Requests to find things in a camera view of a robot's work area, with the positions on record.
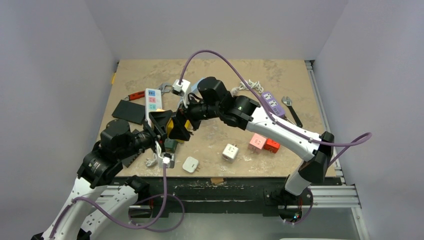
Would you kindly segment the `dark green cube socket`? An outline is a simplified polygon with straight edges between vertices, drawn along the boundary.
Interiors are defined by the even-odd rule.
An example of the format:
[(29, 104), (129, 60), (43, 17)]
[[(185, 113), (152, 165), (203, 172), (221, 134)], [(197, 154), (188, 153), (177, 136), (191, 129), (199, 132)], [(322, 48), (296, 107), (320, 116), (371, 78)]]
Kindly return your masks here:
[(164, 149), (166, 153), (175, 154), (177, 151), (178, 142), (176, 139), (167, 138), (164, 141)]

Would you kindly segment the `white power strip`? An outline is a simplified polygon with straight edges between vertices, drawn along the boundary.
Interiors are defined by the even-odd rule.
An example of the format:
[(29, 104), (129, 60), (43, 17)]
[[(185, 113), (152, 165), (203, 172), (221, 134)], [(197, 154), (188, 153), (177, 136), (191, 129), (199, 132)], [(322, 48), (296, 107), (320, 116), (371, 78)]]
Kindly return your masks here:
[(145, 120), (151, 126), (151, 121), (149, 120), (149, 112), (163, 111), (163, 101), (162, 101), (162, 90), (146, 88), (145, 89)]

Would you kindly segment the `light blue power strip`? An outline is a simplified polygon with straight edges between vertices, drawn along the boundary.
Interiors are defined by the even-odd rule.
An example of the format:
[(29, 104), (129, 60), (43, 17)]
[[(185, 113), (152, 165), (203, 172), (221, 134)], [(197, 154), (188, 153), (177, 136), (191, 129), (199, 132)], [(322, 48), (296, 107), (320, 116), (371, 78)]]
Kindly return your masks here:
[(192, 86), (191, 86), (191, 92), (193, 94), (198, 94), (199, 90), (198, 90), (198, 84), (204, 79), (204, 77), (202, 77), (201, 79), (199, 79), (197, 82), (195, 82)]

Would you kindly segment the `yellow cube socket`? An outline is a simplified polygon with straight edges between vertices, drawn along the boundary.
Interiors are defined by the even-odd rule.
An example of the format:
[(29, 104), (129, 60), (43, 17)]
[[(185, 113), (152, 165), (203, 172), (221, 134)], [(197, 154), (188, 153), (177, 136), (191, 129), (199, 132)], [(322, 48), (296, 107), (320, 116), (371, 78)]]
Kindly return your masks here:
[(177, 142), (187, 142), (190, 140), (189, 133), (190, 122), (187, 120), (183, 125), (176, 125), (173, 120), (167, 125), (167, 137), (177, 140)]

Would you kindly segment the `purple power strip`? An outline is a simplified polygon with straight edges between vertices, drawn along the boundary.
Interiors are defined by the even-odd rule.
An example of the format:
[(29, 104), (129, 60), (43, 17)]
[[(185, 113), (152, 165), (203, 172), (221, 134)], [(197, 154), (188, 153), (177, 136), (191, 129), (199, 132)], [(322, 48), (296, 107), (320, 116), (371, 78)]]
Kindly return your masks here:
[(261, 93), (262, 98), (266, 101), (266, 103), (270, 106), (274, 115), (281, 119), (286, 118), (286, 112), (282, 105), (278, 102), (278, 100), (274, 97), (274, 95), (269, 91), (264, 91)]

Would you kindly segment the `white cube socket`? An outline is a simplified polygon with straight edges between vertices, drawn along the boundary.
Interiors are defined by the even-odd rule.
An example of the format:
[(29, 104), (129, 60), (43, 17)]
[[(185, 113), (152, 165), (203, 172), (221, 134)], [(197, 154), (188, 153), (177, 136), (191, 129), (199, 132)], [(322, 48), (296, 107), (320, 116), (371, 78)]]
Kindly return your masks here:
[(223, 149), (221, 156), (225, 161), (233, 163), (237, 158), (238, 152), (239, 148), (236, 145), (228, 143)]

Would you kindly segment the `pink cube socket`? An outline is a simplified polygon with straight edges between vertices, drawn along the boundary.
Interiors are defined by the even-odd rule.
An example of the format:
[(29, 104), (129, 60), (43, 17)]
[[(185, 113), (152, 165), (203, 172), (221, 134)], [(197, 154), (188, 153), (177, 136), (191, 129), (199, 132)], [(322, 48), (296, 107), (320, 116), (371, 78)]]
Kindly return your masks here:
[(264, 137), (260, 134), (254, 133), (252, 138), (250, 139), (250, 141), (248, 143), (248, 149), (252, 153), (259, 154), (263, 150), (266, 141), (267, 141), (266, 137)]

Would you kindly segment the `red cube socket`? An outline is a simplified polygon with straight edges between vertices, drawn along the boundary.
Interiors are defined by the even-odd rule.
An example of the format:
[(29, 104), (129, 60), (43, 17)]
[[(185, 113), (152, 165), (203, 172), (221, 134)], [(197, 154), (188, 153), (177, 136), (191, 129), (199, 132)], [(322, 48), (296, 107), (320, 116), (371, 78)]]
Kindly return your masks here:
[(278, 150), (280, 149), (280, 144), (276, 141), (274, 141), (271, 138), (268, 138), (263, 146), (263, 149), (276, 154), (278, 152)]

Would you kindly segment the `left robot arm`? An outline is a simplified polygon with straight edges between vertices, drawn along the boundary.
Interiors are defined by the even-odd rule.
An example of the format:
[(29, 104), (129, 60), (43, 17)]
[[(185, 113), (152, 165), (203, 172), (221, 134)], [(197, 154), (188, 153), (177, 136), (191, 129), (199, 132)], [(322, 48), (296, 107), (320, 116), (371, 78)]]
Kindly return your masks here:
[(107, 221), (117, 221), (113, 215), (128, 208), (130, 202), (146, 203), (150, 185), (138, 176), (129, 177), (119, 194), (104, 206), (99, 206), (96, 200), (123, 169), (124, 159), (147, 149), (162, 152), (171, 114), (170, 110), (149, 113), (152, 124), (144, 121), (142, 131), (131, 130), (124, 119), (111, 120), (92, 151), (83, 158), (60, 213), (47, 230), (33, 235), (32, 239), (93, 240)]

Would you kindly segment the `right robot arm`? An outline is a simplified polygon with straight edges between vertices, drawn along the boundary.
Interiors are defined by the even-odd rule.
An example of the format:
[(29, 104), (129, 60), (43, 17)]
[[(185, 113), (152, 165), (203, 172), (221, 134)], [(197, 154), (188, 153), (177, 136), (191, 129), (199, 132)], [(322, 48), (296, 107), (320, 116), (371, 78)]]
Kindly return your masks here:
[(171, 116), (170, 139), (189, 141), (193, 133), (186, 128), (187, 122), (196, 131), (203, 120), (219, 118), (230, 127), (271, 139), (302, 159), (280, 191), (284, 202), (294, 203), (311, 184), (324, 181), (333, 154), (331, 133), (306, 130), (302, 137), (300, 127), (269, 113), (263, 103), (244, 95), (233, 96), (224, 83), (213, 76), (202, 79), (197, 90), (201, 98), (192, 93), (189, 81), (176, 79), (173, 83), (172, 93), (180, 96), (182, 102)]

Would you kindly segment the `white adapter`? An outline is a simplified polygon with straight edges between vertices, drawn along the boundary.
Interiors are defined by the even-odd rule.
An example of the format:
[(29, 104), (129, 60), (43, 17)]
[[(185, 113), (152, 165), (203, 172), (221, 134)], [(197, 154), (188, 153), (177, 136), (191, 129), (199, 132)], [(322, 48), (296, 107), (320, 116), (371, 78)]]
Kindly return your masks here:
[(199, 166), (199, 160), (194, 157), (187, 157), (184, 163), (182, 164), (182, 169), (188, 173), (194, 173), (198, 166)]

